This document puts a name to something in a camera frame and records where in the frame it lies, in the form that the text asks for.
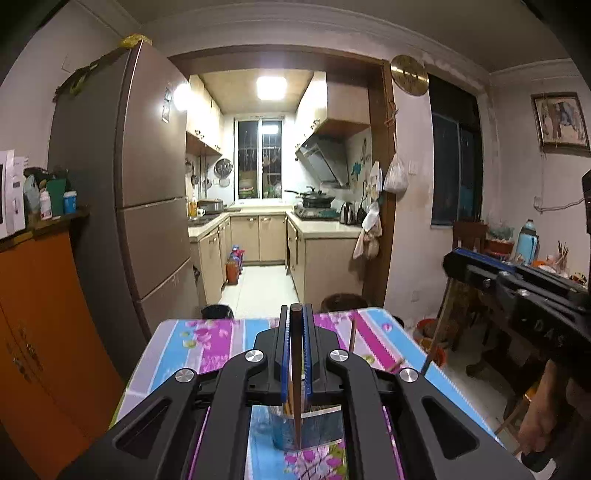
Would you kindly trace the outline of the person's right hand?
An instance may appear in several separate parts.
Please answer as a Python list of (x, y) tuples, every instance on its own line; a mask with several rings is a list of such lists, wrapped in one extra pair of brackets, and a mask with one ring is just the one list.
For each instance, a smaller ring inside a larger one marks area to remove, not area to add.
[(585, 419), (590, 417), (590, 393), (581, 388), (552, 360), (546, 363), (537, 393), (521, 424), (518, 440), (525, 454), (542, 452), (558, 423), (559, 403), (565, 400)]

